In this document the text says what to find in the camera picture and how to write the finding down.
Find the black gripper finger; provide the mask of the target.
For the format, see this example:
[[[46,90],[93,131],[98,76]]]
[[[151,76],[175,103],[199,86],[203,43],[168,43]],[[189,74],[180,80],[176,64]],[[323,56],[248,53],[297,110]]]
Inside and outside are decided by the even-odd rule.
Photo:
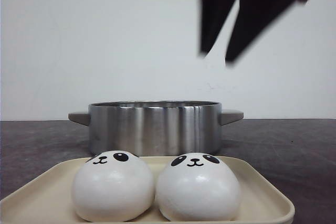
[[[201,0],[200,53],[207,55],[215,44],[235,0]]]
[[[225,63],[239,56],[294,2],[308,0],[239,0],[239,12],[226,50]]]

